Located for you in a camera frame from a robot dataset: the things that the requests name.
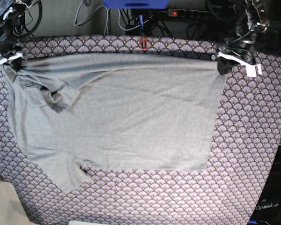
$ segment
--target purple patterned board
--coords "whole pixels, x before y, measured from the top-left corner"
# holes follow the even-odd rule
[[[73,53],[144,53],[139,37],[70,36],[21,43],[27,58]],[[146,53],[210,59],[217,45],[148,38]],[[281,137],[281,57],[258,53],[263,74],[234,67],[217,119],[208,169],[201,172],[96,170],[94,184],[64,194],[21,152],[6,119],[8,93],[0,74],[0,176],[11,182],[29,219],[136,225],[245,225],[261,195]]]

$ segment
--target blue device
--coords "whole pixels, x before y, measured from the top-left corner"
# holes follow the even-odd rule
[[[164,9],[169,0],[104,0],[108,8]]]

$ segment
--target scallop pattern fabric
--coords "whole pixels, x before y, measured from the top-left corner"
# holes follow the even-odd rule
[[[217,44],[171,38],[70,36],[20,43],[27,58],[76,53],[149,53],[209,60]],[[261,195],[281,137],[281,57],[259,52],[263,74],[236,66],[217,111],[208,169],[199,172],[96,170],[95,181],[61,192],[19,149],[6,118],[8,92],[0,73],[0,176],[11,182],[29,219],[111,225],[245,225]]]

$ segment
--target t-shirt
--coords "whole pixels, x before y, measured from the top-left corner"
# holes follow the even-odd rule
[[[226,82],[217,62],[91,53],[3,71],[21,150],[64,192],[92,182],[86,167],[206,169]]]

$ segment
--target red clip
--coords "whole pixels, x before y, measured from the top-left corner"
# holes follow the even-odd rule
[[[140,48],[143,51],[147,50],[147,38],[146,37],[140,38]]]

